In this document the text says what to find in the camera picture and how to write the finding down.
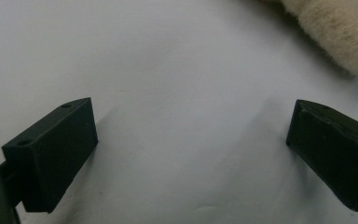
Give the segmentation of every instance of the white backdrop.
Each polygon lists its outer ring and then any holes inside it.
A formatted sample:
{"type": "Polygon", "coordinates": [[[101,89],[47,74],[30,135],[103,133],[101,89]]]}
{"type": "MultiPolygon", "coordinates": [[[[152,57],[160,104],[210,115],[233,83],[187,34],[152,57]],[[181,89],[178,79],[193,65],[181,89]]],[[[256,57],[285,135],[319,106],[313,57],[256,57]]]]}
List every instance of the white backdrop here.
{"type": "Polygon", "coordinates": [[[358,223],[284,143],[298,98],[358,119],[358,78],[278,7],[0,0],[0,146],[87,96],[100,144],[23,224],[358,223]]]}

